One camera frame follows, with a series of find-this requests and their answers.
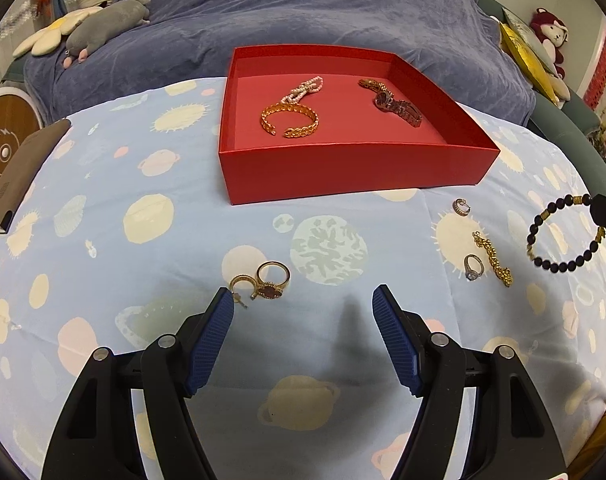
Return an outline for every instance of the red box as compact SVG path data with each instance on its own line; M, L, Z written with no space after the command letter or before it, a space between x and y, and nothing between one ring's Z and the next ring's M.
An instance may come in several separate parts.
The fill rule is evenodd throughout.
M309 124L294 112L260 113L320 75L323 89L301 104L319 117L308 137L285 128ZM361 78L382 81L423 115L414 128L374 106ZM232 204L305 196L478 184L499 149L430 79L395 54L333 45L282 44L235 49L225 88L218 156Z

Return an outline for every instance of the brown notebook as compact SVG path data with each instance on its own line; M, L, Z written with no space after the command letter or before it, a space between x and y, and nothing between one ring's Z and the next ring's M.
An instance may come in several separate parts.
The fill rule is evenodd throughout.
M14 214L40 167L70 129L62 119L27 137L0 176L0 234L9 231Z

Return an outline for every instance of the metal screw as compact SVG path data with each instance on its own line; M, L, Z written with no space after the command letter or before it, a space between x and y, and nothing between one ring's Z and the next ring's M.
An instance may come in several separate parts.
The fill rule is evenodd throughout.
M445 334L436 332L435 334L432 334L432 342L436 346L447 346L449 344L449 337Z
M106 348L97 348L94 350L93 357L97 361L103 361L103 359L106 359L108 355L110 355L110 351Z
M499 348L499 354L505 357L506 359L512 359L515 356L513 349L505 345Z
M174 343L176 343L176 338L171 334L164 335L158 340L158 346L161 348L171 348Z

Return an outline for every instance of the stuffed animal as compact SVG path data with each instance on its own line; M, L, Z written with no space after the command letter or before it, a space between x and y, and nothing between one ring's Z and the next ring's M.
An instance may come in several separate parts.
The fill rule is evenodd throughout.
M102 7L89 7L67 13L48 27L34 32L23 41L12 53L14 59L27 54L29 51L32 51L32 56L44 56L54 52L60 45L63 36L69 36L78 25L83 23L85 18L100 10L102 10Z
M555 15L542 7L536 10L529 26L534 30L536 37L543 43L545 51L549 54L561 79L565 78L565 70L559 65L564 57L560 47L567 41L568 31L565 24Z
M87 17L67 38L63 67L69 68L74 59L82 63L109 40L131 28L149 23L151 0L121 0Z

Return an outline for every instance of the gray plush toy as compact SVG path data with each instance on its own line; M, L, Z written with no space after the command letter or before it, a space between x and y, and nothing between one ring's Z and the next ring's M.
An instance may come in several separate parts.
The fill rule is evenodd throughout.
M82 63L112 38L130 28L149 23L149 9L145 6L150 1L121 0L88 16L67 38L63 67L69 68L74 58Z

